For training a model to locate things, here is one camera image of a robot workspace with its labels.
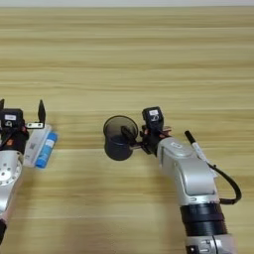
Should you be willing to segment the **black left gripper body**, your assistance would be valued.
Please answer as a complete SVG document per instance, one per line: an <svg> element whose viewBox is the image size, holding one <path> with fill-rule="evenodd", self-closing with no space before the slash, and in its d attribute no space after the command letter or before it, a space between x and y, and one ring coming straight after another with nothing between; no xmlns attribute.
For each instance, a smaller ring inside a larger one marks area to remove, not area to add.
<svg viewBox="0 0 254 254"><path fill-rule="evenodd" d="M4 128L0 131L0 151L18 151L25 153L29 132L25 126L20 128Z"/></svg>

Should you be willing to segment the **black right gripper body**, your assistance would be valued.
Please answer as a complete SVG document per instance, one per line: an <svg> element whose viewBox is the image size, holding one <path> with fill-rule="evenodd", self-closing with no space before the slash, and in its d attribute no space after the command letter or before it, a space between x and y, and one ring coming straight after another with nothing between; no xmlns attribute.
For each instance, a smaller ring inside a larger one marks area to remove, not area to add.
<svg viewBox="0 0 254 254"><path fill-rule="evenodd" d="M142 126L142 130L140 131L140 136L142 138L142 149L147 153L147 154L153 154L157 155L157 150L159 143L166 138L163 135L163 128L149 128L146 125Z"/></svg>

